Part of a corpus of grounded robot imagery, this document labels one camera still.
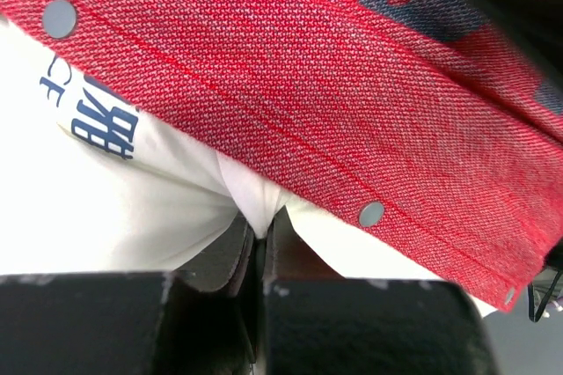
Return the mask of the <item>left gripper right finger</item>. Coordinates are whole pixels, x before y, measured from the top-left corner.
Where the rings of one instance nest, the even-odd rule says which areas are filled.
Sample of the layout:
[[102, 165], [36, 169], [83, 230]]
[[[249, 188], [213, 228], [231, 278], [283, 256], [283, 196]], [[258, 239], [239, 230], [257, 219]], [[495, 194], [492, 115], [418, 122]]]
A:
[[297, 236], [286, 210], [262, 250], [258, 373], [498, 372], [480, 315], [456, 285], [346, 279]]

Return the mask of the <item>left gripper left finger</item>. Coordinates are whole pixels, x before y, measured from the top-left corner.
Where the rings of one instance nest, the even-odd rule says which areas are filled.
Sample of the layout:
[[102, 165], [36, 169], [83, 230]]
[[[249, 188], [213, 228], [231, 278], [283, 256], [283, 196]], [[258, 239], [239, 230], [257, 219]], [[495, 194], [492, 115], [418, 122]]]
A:
[[155, 272], [1, 278], [4, 374], [247, 374], [254, 234], [243, 217]]

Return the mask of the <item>white pillow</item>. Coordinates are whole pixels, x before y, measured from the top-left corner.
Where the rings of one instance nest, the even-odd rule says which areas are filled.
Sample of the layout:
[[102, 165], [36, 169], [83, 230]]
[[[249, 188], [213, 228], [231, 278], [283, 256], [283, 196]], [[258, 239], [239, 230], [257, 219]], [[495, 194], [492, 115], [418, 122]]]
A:
[[343, 276], [434, 279], [1, 24], [3, 273], [176, 269], [236, 216], [263, 238], [282, 215]]

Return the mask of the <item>red pillowcase with grey print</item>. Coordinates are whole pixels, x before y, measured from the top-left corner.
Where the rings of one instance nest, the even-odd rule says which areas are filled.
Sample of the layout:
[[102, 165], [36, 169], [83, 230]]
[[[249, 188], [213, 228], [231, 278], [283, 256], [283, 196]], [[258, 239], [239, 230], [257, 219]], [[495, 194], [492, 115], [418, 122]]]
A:
[[507, 311], [562, 236], [557, 91], [462, 0], [1, 0], [139, 155], [154, 116]]

